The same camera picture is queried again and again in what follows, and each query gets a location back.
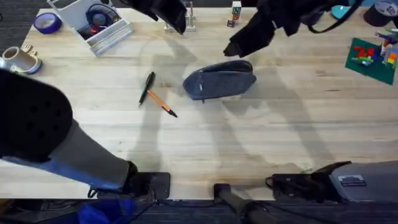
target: blue pouch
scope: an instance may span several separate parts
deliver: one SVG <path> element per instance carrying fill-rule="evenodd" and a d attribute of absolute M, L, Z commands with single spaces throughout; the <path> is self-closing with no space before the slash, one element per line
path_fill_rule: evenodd
<path fill-rule="evenodd" d="M 218 63 L 194 71 L 183 86 L 193 100 L 207 100 L 244 93 L 257 80 L 245 60 Z"/>

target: lego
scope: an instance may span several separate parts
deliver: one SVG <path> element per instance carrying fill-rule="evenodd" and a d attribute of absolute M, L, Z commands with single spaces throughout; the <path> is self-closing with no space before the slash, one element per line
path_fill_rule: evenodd
<path fill-rule="evenodd" d="M 231 20 L 228 20 L 228 27 L 235 27 L 238 25 L 239 18 L 241 17 L 242 3 L 241 1 L 232 2 L 232 16 Z"/>
<path fill-rule="evenodd" d="M 227 26 L 228 26 L 228 27 L 231 27 L 231 28 L 234 28 L 234 27 L 235 27 L 235 21 L 229 20 L 229 21 L 227 22 Z"/>

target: wooden tabletop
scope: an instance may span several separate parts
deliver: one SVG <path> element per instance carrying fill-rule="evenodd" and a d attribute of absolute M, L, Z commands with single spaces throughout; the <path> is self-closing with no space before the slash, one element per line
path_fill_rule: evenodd
<path fill-rule="evenodd" d="M 243 197 L 272 199 L 264 179 L 274 173 L 311 172 L 336 161 L 398 159 L 398 89 L 345 68 L 353 37 L 378 43 L 377 30 L 361 18 L 312 34 L 305 26 L 245 59 L 257 82 L 240 97 L 192 101 L 182 82 L 191 72 L 226 58 L 231 9 L 195 8 L 197 31 L 166 34 L 163 22 L 120 9 L 134 34 L 96 58 L 67 27 L 54 35 L 31 28 L 44 61 L 32 76 L 61 89 L 75 119 L 102 146 L 140 171 L 172 175 L 170 198 L 210 199 L 227 182 Z M 317 27 L 335 22 L 325 15 Z M 153 92 L 178 119 L 148 99 L 138 99 L 148 74 Z M 85 184 L 7 162 L 0 163 L 0 198 L 86 198 Z"/>

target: floor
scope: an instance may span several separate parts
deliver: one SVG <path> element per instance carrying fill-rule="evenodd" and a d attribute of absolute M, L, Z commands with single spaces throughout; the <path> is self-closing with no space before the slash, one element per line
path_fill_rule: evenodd
<path fill-rule="evenodd" d="M 196 7 L 228 7 L 231 0 L 193 0 Z M 114 0 L 117 7 L 123 6 Z M 11 46 L 20 46 L 38 10 L 49 5 L 46 0 L 0 0 L 0 54 Z M 237 223 L 227 206 L 201 207 L 206 202 L 170 202 L 173 206 L 154 206 L 134 223 Z M 318 205 L 311 203 L 278 203 L 290 212 L 269 207 L 271 214 L 297 223 L 398 223 L 398 204 L 364 203 L 352 205 Z M 308 216 L 319 217 L 321 222 Z"/>

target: label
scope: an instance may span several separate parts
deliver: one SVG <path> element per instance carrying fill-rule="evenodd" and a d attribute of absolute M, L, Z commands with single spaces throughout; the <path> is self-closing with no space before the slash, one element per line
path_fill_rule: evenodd
<path fill-rule="evenodd" d="M 385 16 L 398 16 L 398 6 L 393 1 L 383 0 L 374 3 L 374 7 L 378 12 Z"/>
<path fill-rule="evenodd" d="M 338 176 L 338 180 L 343 187 L 366 187 L 366 182 L 361 175 Z"/>

